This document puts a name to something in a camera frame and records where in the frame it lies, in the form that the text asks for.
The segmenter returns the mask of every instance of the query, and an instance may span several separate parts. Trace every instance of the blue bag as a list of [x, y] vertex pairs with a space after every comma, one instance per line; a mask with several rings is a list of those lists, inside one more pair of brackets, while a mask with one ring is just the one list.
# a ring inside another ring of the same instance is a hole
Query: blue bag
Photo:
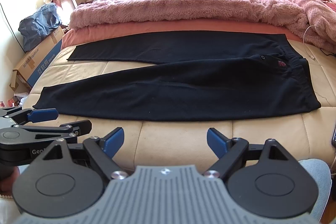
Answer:
[[29, 52], [35, 48], [61, 23], [55, 3], [45, 4], [31, 16], [21, 20], [18, 30], [23, 36], [24, 51]]

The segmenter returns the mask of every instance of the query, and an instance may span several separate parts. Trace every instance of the wooden floor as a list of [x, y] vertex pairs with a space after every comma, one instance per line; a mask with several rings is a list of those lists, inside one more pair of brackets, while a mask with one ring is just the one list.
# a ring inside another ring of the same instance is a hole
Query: wooden floor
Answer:
[[328, 204], [325, 208], [321, 219], [322, 224], [328, 224], [336, 217], [336, 202], [329, 198]]

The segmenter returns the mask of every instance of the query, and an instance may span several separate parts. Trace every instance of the beige leather surface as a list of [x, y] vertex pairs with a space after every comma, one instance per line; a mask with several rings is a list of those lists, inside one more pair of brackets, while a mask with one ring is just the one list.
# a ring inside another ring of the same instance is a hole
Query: beige leather surface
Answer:
[[[141, 122], [91, 118], [93, 128], [90, 136], [102, 137], [115, 127], [123, 127], [125, 142], [114, 160], [129, 170], [134, 170], [136, 165], [184, 164], [195, 164], [199, 171], [206, 170], [217, 160], [206, 142], [209, 127], [215, 127], [229, 138], [242, 137], [250, 143], [262, 144], [267, 138], [275, 138], [298, 160], [318, 158], [331, 164], [335, 158], [331, 138], [336, 122], [336, 58], [325, 56], [320, 49], [311, 45], [296, 41], [290, 43], [310, 63], [313, 87], [322, 104], [322, 108], [316, 111], [286, 117], [224, 122]], [[37, 102], [44, 86], [149, 65], [117, 61], [68, 62], [67, 58], [74, 48], [62, 50], [44, 71], [25, 101], [25, 108]], [[85, 118], [60, 115], [55, 121], [41, 124], [58, 126], [81, 119]]]

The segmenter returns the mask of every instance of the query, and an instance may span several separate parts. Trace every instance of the cardboard box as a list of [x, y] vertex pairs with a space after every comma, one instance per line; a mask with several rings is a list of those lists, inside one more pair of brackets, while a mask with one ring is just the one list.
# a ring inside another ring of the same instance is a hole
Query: cardboard box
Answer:
[[21, 61], [13, 68], [11, 88], [17, 86], [17, 79], [31, 89], [43, 71], [60, 52], [64, 33], [61, 27], [55, 29], [33, 50], [27, 52]]

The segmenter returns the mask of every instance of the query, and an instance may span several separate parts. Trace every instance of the black cable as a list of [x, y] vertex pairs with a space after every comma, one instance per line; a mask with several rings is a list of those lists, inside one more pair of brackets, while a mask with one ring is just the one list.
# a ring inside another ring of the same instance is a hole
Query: black cable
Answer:
[[333, 57], [336, 57], [336, 54], [326, 54], [324, 51], [322, 51], [322, 49], [320, 49], [320, 50], [321, 50], [321, 52], [322, 52], [324, 55], [326, 55], [326, 56], [332, 55]]
[[3, 10], [3, 7], [2, 7], [2, 5], [1, 5], [1, 3], [0, 3], [0, 6], [1, 6], [2, 13], [3, 13], [3, 15], [5, 16], [5, 18], [6, 18], [6, 20], [7, 20], [8, 26], [10, 27], [10, 29], [11, 29], [11, 31], [12, 31], [12, 33], [13, 33], [13, 35], [14, 35], [16, 41], [19, 43], [21, 49], [22, 49], [23, 52], [25, 53], [25, 50], [24, 50], [23, 47], [21, 46], [19, 40], [17, 40], [16, 35], [15, 35], [15, 33], [13, 32], [13, 29], [12, 29], [11, 25], [10, 25], [9, 22], [8, 22], [8, 19], [7, 19], [7, 17], [6, 17], [6, 14], [5, 14], [4, 10]]

